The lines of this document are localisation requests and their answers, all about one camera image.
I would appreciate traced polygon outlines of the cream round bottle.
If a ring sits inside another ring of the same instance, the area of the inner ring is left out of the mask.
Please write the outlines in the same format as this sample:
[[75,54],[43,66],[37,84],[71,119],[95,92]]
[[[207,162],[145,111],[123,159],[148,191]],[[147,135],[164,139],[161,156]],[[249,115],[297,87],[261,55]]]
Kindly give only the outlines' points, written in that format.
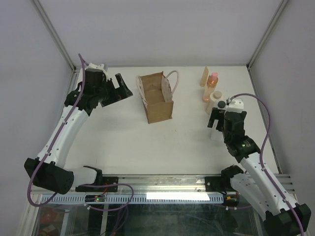
[[223,98],[223,94],[220,91],[214,91],[210,94],[209,101],[206,105],[205,111],[207,114],[211,113],[212,107],[217,100]]

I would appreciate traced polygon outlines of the white bottle black cap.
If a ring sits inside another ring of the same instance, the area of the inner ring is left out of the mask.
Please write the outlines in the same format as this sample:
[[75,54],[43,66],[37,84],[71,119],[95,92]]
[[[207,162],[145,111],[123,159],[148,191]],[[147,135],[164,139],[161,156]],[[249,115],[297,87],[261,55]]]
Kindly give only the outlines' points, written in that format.
[[212,106],[210,115],[217,115],[226,110],[226,100],[216,100]]
[[210,139],[213,142],[223,143],[223,134],[221,131],[217,130],[218,122],[215,121],[213,127],[210,128]]

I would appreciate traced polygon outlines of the orange bottle pink cap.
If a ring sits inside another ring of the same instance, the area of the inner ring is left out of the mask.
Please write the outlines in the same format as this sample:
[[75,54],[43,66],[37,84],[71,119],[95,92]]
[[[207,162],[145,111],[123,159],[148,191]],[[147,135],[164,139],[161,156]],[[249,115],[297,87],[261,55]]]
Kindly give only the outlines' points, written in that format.
[[203,102],[208,102],[210,99],[210,95],[212,92],[215,91],[215,88],[217,86],[219,79],[218,79],[218,73],[213,72],[211,75],[209,75],[206,85],[205,85],[205,90],[204,94],[202,96]]

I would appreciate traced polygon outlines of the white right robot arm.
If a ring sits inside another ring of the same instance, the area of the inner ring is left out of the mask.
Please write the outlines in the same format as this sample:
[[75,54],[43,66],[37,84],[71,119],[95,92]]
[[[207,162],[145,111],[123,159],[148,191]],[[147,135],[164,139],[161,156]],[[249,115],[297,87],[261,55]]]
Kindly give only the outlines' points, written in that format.
[[303,236],[311,217],[306,204],[299,204],[281,185],[263,161],[262,149],[245,134],[245,111],[213,108],[208,127],[217,122],[231,156],[240,166],[232,165],[221,172],[220,185],[236,190],[263,220],[270,236]]

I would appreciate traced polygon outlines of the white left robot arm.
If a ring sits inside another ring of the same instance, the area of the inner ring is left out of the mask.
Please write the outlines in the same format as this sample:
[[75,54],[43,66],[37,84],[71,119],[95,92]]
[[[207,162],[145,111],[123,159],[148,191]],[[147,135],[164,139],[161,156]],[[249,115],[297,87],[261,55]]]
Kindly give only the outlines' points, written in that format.
[[111,105],[132,96],[120,73],[113,80],[99,68],[87,68],[84,79],[71,91],[64,102],[62,116],[52,136],[36,158],[28,158],[24,168],[31,178],[31,185],[66,194],[72,187],[89,187],[92,191],[102,188],[105,181],[102,171],[91,166],[65,169],[66,158],[74,139],[90,117],[93,109]]

